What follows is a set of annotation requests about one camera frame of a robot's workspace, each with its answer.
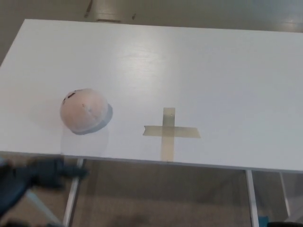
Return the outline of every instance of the black robotic arm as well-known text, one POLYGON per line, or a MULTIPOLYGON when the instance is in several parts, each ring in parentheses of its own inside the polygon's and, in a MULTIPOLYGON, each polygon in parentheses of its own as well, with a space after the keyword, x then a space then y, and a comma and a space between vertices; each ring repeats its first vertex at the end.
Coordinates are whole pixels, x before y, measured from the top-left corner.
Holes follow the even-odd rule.
MULTIPOLYGON (((33 186, 52 190, 64 189, 61 178, 79 177, 87 170, 69 165, 63 158, 35 159, 24 166, 5 163, 0 166, 0 219, 14 207, 33 186)), ((27 227, 21 222, 9 222, 5 227, 27 227)))

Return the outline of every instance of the metal table leg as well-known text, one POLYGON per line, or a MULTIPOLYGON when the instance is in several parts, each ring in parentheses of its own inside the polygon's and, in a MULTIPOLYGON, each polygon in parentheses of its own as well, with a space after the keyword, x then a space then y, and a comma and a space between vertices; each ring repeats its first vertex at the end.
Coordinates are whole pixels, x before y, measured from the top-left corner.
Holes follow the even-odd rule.
MULTIPOLYGON (((83 165, 84 165, 84 159, 78 159, 77 166, 82 167, 83 165)), ((78 191, 79 191, 79 179, 76 178, 73 179, 71 183, 71 190, 65 208, 65 213, 63 218, 63 225, 65 227, 71 227, 72 225, 73 214, 77 203, 78 191)))
POLYGON ((251 170, 246 170, 246 182, 250 200, 250 219, 252 227, 259 227, 256 195, 251 170))

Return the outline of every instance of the blue object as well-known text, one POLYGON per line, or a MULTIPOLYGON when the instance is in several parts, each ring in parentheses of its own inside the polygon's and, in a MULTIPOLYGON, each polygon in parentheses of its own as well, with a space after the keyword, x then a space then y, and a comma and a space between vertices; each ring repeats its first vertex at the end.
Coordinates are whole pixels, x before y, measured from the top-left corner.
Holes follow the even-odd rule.
POLYGON ((267 224, 269 222, 268 216, 259 216, 259 227, 267 227, 267 224))

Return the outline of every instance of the ball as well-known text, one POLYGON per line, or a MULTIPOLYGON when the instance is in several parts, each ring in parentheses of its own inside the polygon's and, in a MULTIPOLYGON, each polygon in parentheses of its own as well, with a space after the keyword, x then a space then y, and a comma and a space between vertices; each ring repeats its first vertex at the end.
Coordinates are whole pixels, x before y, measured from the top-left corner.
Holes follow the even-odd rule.
POLYGON ((107 112, 107 100, 90 88, 68 93, 60 109, 64 125, 75 134, 86 134, 97 128, 105 120, 107 112))

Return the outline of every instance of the beige tape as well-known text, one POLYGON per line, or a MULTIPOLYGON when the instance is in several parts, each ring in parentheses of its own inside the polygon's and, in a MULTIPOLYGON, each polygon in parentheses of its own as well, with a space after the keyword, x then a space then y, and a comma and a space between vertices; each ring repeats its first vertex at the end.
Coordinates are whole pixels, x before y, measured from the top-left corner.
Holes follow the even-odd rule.
POLYGON ((161 159, 171 162, 174 159, 175 137, 200 138, 197 128, 175 127, 175 108, 164 108, 162 126, 145 126, 143 136, 161 136, 161 159))

